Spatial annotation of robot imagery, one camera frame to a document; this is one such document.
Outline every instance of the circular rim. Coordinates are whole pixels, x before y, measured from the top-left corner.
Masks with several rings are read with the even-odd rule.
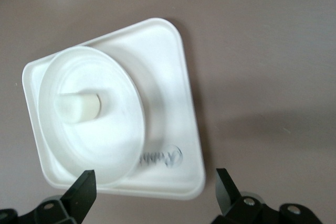
[[[82,54],[80,58],[75,57],[74,55],[78,54],[79,52]],[[72,143],[73,140],[68,139],[69,135],[66,135],[67,133],[71,132],[71,129],[69,129],[71,126],[62,123],[60,119],[55,116],[56,111],[53,106],[53,97],[62,92],[62,87],[60,87],[60,85],[67,81],[67,77],[71,76],[71,73],[74,72],[76,68],[82,68],[82,66],[84,66],[82,61],[85,60],[88,60],[88,62],[91,62],[92,60],[93,64],[103,64],[103,68],[114,68],[114,70],[120,74],[120,76],[117,77],[120,77],[121,80],[124,81],[123,86],[119,85],[119,91],[128,90],[128,92],[131,93],[130,100],[132,103],[130,107],[132,107],[134,111],[132,110],[132,113],[128,114],[132,114],[130,116],[134,116],[135,118],[136,122],[132,123],[132,125],[136,125],[135,128],[138,129],[138,136],[136,137],[136,141],[128,143],[130,146],[128,146],[128,149],[134,148],[136,146],[136,151],[134,151],[134,155],[132,157],[127,158],[127,164],[129,164],[128,166],[125,166],[124,163],[118,164],[118,167],[122,165],[125,166],[123,168],[124,172],[120,173],[121,175],[116,176],[115,178],[109,175],[108,179],[105,179],[105,173],[107,172],[107,169],[109,170],[111,167],[106,166],[104,162],[92,165],[93,160],[86,159],[86,155],[88,155],[91,150],[84,151],[83,147],[81,147],[81,155],[75,151],[74,143]],[[134,82],[127,72],[110,56],[97,49],[85,46],[77,46],[65,49],[55,55],[50,65],[48,66],[48,69],[46,70],[41,82],[38,99],[38,118],[44,140],[49,146],[51,152],[60,162],[60,164],[75,176],[81,174],[84,169],[94,168],[97,174],[97,184],[114,184],[128,176],[138,164],[145,140],[145,117],[141,98]],[[113,157],[106,157],[106,160],[109,162],[112,161],[112,159]]]

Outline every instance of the white plastic cylinder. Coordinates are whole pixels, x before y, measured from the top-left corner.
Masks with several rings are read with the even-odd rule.
[[[100,100],[96,94],[59,94],[54,107],[64,123],[80,123],[98,116]]]

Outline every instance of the gray table surface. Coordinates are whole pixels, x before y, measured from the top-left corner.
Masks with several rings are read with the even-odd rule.
[[[25,64],[151,17],[184,41],[206,186],[190,201],[99,194],[84,223],[210,223],[215,167],[334,223],[336,0],[0,0],[0,208],[64,193],[41,172]]]

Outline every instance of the bolt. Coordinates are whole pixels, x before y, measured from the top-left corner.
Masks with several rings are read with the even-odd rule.
[[[244,203],[249,205],[249,206],[254,206],[256,204],[255,201],[251,198],[245,198]]]
[[[53,203],[48,203],[48,204],[45,204],[45,206],[43,207],[44,210],[49,210],[50,208],[53,208],[54,207],[54,204]]]
[[[288,206],[287,210],[290,211],[293,214],[296,214],[296,215],[301,214],[300,209],[296,206],[293,206],[293,205]]]
[[[6,219],[8,216],[8,213],[6,212],[0,212],[0,220]]]

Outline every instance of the black robotic claw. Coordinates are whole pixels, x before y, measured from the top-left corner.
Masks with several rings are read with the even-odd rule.
[[[279,211],[242,196],[226,169],[217,169],[216,197],[222,215],[212,224],[322,224],[307,207],[284,204]]]
[[[94,171],[86,170],[62,197],[44,201],[26,215],[0,210],[0,224],[80,224],[96,196]],[[302,205],[284,204],[275,211],[254,197],[242,196],[226,169],[217,169],[216,197],[222,215],[212,224],[322,224]]]
[[[86,170],[61,198],[44,201],[23,216],[14,209],[0,210],[0,224],[80,224],[96,196],[94,170]]]

